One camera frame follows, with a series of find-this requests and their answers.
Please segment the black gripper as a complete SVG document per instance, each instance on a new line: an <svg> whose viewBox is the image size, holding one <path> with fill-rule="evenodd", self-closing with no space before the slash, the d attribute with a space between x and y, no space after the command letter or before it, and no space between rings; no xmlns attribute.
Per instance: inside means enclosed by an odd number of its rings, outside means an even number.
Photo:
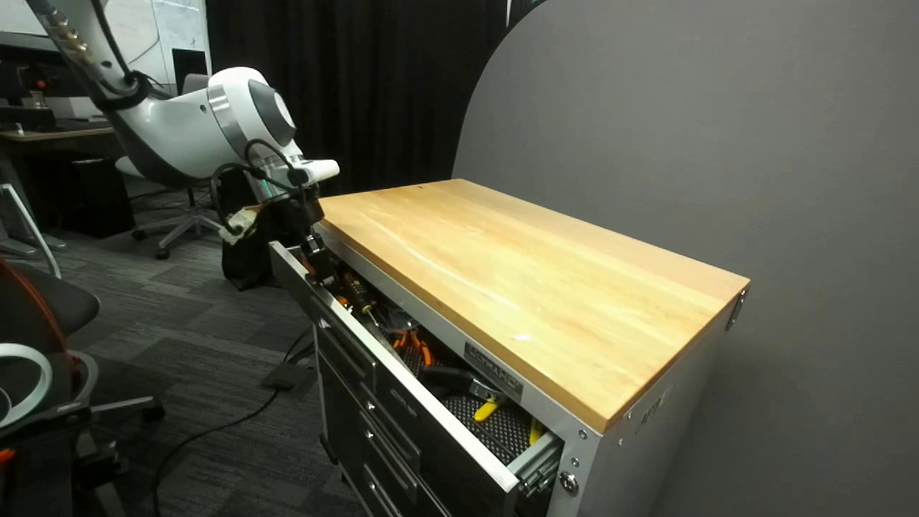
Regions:
<svg viewBox="0 0 919 517"><path fill-rule="evenodd" d="M272 279L270 243L305 243L325 217L318 190L257 200L252 178L240 168L214 178L214 213L220 235L220 272L234 286L257 286Z"/></svg>

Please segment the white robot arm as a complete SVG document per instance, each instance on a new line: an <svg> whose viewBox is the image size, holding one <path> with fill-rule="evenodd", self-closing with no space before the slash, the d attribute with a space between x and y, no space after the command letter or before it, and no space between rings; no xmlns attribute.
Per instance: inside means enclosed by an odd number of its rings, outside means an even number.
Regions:
<svg viewBox="0 0 919 517"><path fill-rule="evenodd" d="M158 183L206 180L217 197L220 272L234 286L272 275L270 240L316 247L318 183L332 157L308 157L283 98L252 65L230 65L191 91L163 91L128 69L101 0L26 0L128 164Z"/></svg>

